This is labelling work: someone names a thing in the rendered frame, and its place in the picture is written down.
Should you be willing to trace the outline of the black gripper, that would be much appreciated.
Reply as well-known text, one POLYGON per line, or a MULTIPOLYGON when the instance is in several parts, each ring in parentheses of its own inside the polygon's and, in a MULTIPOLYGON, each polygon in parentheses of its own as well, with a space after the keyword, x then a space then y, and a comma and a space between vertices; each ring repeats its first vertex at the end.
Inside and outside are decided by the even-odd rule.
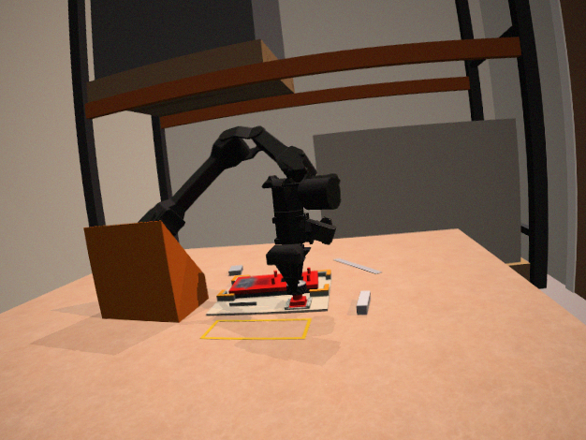
POLYGON ((307 237, 306 241, 299 241, 300 220, 303 214, 306 216, 303 209, 293 212, 274 212, 272 223, 276 228, 275 245, 266 254, 267 265, 277 268, 291 291, 298 290, 303 262, 312 248, 304 247, 303 243, 314 243, 314 240, 307 237))

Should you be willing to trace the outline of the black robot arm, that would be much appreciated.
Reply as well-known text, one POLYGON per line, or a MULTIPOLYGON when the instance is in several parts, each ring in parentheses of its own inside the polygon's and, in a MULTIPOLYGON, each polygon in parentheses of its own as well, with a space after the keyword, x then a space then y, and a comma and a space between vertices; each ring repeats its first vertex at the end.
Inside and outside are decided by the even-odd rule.
MULTIPOLYGON (((242 161, 253 159, 263 151, 287 178, 276 175, 268 177, 262 188, 271 188, 273 210, 293 212, 302 210, 335 210, 341 203, 340 178, 337 173, 316 175, 317 171, 305 152, 295 146, 285 146, 261 125, 255 127, 237 126, 225 130, 213 143, 210 157, 171 199, 158 202, 145 213, 138 223, 162 221, 173 237, 182 229, 186 210, 215 181, 224 169, 237 167, 242 161), (252 139, 256 147, 251 148, 243 139, 252 139)), ((312 240, 330 245, 336 226, 331 219, 323 217, 309 219, 309 213, 302 215, 299 241, 312 240)))

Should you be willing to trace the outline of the black and white wheel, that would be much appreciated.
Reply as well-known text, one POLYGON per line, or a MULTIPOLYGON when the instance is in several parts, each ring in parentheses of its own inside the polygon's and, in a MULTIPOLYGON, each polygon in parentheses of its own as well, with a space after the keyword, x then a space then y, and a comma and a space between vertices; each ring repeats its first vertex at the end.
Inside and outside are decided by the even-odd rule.
POLYGON ((299 280, 300 283, 298 284, 298 290, 297 291, 291 291, 288 284, 286 284, 286 291, 288 295, 302 295, 304 293, 307 292, 307 285, 306 285, 306 281, 303 280, 299 280))

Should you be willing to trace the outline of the grey flat bar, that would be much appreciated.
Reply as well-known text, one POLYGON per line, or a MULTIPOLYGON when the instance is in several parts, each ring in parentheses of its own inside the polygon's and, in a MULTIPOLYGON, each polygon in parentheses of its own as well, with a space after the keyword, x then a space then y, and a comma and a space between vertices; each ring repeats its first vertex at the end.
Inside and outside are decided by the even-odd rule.
POLYGON ((345 260, 342 260, 340 258, 333 259, 333 260, 335 260, 337 262, 340 262, 342 264, 347 264, 347 265, 350 265, 350 266, 353 266, 353 267, 356 267, 356 268, 359 268, 359 269, 362 269, 362 270, 365 270, 365 271, 374 273, 374 274, 382 273, 381 271, 377 271, 377 270, 371 269, 371 268, 366 267, 366 266, 363 266, 363 265, 359 265, 359 264, 354 263, 354 262, 351 262, 351 261, 345 261, 345 260))

